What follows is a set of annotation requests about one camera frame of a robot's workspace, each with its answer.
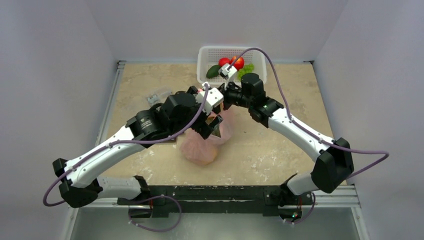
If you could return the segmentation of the orange fake fruit in bag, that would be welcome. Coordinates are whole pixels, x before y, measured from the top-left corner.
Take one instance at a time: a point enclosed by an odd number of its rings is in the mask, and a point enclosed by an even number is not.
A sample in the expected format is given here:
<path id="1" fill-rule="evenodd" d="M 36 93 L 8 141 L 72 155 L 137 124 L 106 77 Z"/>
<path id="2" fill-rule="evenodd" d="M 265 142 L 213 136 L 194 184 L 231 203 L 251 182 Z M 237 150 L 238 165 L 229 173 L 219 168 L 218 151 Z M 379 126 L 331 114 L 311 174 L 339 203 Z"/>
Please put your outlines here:
<path id="1" fill-rule="evenodd" d="M 216 159 L 218 153 L 219 153 L 219 149 L 218 148 L 215 148 L 215 147 L 214 148 L 210 148 L 207 151 L 207 153 L 205 154 L 205 161 L 207 163 L 213 162 Z"/>

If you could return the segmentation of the dark green fake avocado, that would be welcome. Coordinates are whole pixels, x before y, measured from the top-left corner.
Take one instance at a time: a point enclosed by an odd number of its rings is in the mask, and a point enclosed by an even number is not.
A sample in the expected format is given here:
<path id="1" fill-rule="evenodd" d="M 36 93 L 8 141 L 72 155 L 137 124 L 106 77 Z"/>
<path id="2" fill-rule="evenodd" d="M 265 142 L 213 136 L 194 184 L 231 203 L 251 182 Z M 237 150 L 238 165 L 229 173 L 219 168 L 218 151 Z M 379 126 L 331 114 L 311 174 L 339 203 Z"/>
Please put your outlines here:
<path id="1" fill-rule="evenodd" d="M 209 70 L 206 72 L 205 77 L 207 79 L 213 79 L 216 78 L 220 73 L 219 70 L 221 69 L 221 66 L 219 64 L 213 65 L 209 68 Z"/>

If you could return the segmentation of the red fake apple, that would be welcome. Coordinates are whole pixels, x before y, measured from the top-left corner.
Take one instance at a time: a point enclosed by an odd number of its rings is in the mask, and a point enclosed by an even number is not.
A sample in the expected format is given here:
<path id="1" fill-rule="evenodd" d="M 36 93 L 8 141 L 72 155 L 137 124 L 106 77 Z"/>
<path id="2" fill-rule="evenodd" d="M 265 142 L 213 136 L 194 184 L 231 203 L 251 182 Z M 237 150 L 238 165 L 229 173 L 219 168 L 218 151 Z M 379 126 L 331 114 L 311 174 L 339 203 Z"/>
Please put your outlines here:
<path id="1" fill-rule="evenodd" d="M 233 64 L 233 66 L 236 68 L 236 70 L 239 71 L 244 67 L 245 60 L 244 60 L 243 57 L 237 58 L 237 56 L 233 56 L 229 63 Z"/>

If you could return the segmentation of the pink printed plastic bag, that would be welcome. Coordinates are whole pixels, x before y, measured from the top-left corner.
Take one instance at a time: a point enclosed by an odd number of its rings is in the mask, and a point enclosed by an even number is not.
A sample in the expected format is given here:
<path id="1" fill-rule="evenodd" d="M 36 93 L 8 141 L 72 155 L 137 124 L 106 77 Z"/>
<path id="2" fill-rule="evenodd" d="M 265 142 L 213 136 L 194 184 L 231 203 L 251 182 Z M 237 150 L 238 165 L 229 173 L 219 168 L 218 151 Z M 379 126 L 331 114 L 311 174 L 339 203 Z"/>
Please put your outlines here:
<path id="1" fill-rule="evenodd" d="M 192 129 L 188 129 L 185 138 L 180 145 L 180 152 L 189 161 L 197 165 L 207 165 L 211 162 L 205 161 L 205 154 L 209 149 L 220 147 L 227 143 L 234 134 L 235 114 L 232 109 L 220 112 L 219 116 L 223 118 L 220 123 L 221 138 L 210 135 L 207 139 L 202 137 Z"/>

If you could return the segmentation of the green fake grapes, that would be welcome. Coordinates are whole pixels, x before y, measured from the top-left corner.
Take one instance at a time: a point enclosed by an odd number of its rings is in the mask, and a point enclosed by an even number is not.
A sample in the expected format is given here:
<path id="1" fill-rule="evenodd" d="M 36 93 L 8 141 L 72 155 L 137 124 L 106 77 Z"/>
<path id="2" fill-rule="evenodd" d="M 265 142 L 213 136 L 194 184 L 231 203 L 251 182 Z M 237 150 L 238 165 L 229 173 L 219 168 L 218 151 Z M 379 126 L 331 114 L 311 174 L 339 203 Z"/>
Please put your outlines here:
<path id="1" fill-rule="evenodd" d="M 244 76 L 245 74 L 252 73 L 254 70 L 255 70 L 255 65 L 253 63 L 245 65 L 243 68 L 238 70 L 237 77 L 236 77 L 237 81 L 240 81 L 242 76 Z"/>

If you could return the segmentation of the dark fake avocado in bag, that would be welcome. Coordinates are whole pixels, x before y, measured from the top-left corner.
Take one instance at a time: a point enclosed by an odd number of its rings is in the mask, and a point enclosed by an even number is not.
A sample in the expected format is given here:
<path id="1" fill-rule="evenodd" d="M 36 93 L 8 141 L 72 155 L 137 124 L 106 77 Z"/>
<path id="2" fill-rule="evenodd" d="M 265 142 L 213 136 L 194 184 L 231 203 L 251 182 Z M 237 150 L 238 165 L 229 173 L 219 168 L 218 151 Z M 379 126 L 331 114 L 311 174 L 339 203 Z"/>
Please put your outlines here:
<path id="1" fill-rule="evenodd" d="M 222 137 L 221 131 L 220 131 L 220 124 L 217 124 L 214 126 L 213 131 L 211 132 L 211 135 L 218 138 Z"/>

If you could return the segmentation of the black L-shaped metal tool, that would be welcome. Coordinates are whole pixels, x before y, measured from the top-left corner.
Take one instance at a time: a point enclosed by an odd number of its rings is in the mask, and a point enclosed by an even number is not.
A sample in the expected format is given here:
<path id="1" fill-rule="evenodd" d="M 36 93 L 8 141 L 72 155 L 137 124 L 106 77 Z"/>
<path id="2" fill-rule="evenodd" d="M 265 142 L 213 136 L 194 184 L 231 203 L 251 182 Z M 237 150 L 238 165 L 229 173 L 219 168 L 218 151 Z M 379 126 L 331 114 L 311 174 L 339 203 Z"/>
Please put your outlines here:
<path id="1" fill-rule="evenodd" d="M 167 143 L 175 143 L 177 141 L 177 138 L 170 138 L 170 139 L 158 139 L 156 144 L 167 144 Z"/>

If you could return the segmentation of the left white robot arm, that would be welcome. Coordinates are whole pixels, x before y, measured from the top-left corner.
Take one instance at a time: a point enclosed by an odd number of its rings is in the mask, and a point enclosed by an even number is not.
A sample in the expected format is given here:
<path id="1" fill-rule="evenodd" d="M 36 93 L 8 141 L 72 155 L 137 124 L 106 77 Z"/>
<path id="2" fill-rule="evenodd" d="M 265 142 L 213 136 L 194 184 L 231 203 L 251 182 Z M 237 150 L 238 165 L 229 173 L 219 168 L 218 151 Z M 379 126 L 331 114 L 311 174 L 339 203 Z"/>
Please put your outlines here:
<path id="1" fill-rule="evenodd" d="M 169 95 L 165 102 L 139 111 L 109 139 L 72 160 L 53 162 L 60 195 L 72 208 L 86 206 L 100 198 L 120 198 L 146 203 L 151 195 L 142 176 L 114 178 L 104 172 L 125 158 L 149 147 L 174 140 L 187 129 L 207 138 L 219 123 L 206 120 L 223 102 L 222 93 L 212 88 L 191 89 Z"/>

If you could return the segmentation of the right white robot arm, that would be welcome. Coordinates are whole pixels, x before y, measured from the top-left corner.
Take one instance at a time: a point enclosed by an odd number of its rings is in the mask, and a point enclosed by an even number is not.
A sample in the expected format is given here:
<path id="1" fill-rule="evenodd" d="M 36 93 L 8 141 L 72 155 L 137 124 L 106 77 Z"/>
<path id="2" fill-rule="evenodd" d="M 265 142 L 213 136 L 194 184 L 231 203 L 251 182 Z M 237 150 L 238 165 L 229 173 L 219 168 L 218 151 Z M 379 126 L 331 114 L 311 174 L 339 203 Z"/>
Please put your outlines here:
<path id="1" fill-rule="evenodd" d="M 281 186 L 280 196 L 288 204 L 294 203 L 300 195 L 311 191 L 332 193 L 354 171 L 350 148 L 344 138 L 334 140 L 320 134 L 296 117 L 277 100 L 267 96 L 263 81 L 256 73 L 243 76 L 241 85 L 223 83 L 219 91 L 224 96 L 224 106 L 247 108 L 251 118 L 271 129 L 302 149 L 314 162 L 311 173 L 294 174 Z"/>

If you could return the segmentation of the small red fake fruit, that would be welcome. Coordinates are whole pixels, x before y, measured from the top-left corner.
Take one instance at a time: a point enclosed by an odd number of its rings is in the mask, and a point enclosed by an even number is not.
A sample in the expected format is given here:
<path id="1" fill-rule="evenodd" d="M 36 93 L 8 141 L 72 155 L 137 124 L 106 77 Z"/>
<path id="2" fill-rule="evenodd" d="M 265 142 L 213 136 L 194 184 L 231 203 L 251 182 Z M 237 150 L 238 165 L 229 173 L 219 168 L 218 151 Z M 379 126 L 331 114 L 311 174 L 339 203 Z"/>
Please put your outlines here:
<path id="1" fill-rule="evenodd" d="M 220 67 L 223 67 L 224 65 L 226 65 L 226 64 L 230 64 L 231 63 L 231 61 L 230 61 L 230 59 L 229 58 L 227 58 L 227 57 L 222 57 L 222 58 L 220 58 L 219 59 L 219 61 L 218 61 L 218 65 L 220 66 Z"/>

